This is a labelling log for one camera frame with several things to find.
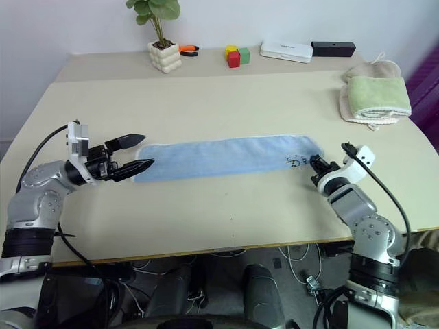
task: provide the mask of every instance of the yellow block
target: yellow block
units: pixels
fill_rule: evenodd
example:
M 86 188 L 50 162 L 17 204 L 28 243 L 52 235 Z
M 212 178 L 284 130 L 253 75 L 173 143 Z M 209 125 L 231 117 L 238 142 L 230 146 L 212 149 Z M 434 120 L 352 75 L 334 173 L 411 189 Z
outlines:
M 231 51 L 238 51 L 238 46 L 227 45 L 227 47 L 226 47 L 226 53 L 225 53 L 226 60 L 227 60 L 227 55 L 228 55 L 228 53 L 230 53 Z

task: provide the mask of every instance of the beige tabletop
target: beige tabletop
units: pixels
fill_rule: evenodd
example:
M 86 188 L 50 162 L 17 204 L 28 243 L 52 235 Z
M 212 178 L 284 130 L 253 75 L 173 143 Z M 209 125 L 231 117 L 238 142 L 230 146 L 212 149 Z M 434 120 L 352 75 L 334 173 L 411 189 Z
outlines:
M 340 118 L 340 76 L 361 59 L 316 58 L 313 65 L 319 71 L 308 71 L 305 65 L 311 64 L 261 59 L 253 53 L 250 65 L 232 70 L 222 60 L 204 66 L 222 52 L 211 51 L 210 60 L 201 54 L 185 58 L 183 67 L 167 76 L 150 69 L 147 60 L 131 63 L 142 58 L 139 53 L 102 55 L 113 70 L 90 66 L 103 65 L 99 55 L 73 57 L 1 163 L 2 239 L 6 206 L 25 162 L 49 132 L 73 119 L 88 124 L 91 145 L 128 133 L 146 135 L 138 147 L 115 154 L 119 164 L 150 144 L 275 134 L 307 135 L 323 148 L 327 160 L 341 164 L 341 143 L 366 144 L 377 156 L 372 169 L 402 203 L 413 231 L 439 226 L 439 157 L 423 133 L 409 119 L 373 132 Z M 325 60 L 329 71 L 322 68 Z M 265 67 L 271 64 L 275 73 Z M 288 69 L 281 73 L 280 66 Z M 153 77 L 142 76 L 149 71 Z M 34 164 L 66 156 L 60 134 Z M 101 182 L 69 195 L 60 221 L 65 232 L 77 236 L 70 238 L 72 244 L 96 262 L 350 239 L 349 229 L 317 193 L 311 175 L 310 167 L 298 167 L 149 184 Z M 370 178 L 359 185 L 379 213 L 404 231 L 385 193 Z M 77 264 L 58 239 L 53 256 L 58 265 Z

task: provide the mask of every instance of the blue towel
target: blue towel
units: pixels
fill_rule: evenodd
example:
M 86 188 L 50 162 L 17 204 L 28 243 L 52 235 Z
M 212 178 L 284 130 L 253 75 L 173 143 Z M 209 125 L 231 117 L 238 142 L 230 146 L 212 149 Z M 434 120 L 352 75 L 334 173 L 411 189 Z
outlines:
M 233 138 L 173 145 L 150 145 L 137 158 L 154 164 L 134 177 L 138 183 L 203 176 L 273 171 L 306 165 L 322 150 L 306 136 Z

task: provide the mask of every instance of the white box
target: white box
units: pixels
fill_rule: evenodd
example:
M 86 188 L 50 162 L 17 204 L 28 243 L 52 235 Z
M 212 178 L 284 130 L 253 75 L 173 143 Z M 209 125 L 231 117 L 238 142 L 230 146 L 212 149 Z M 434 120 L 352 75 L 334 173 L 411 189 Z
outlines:
M 264 41 L 260 54 L 265 57 L 293 60 L 294 62 L 309 63 L 313 57 L 313 47 L 300 43 Z

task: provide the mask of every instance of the white plant pot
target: white plant pot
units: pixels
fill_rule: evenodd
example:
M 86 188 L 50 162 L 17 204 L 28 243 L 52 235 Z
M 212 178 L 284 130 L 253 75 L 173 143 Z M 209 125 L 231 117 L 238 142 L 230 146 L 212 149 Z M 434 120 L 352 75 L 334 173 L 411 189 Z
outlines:
M 182 62 L 177 44 L 160 50 L 154 47 L 152 45 L 153 43 L 154 42 L 148 44 L 152 66 L 163 73 L 169 73 L 181 66 Z

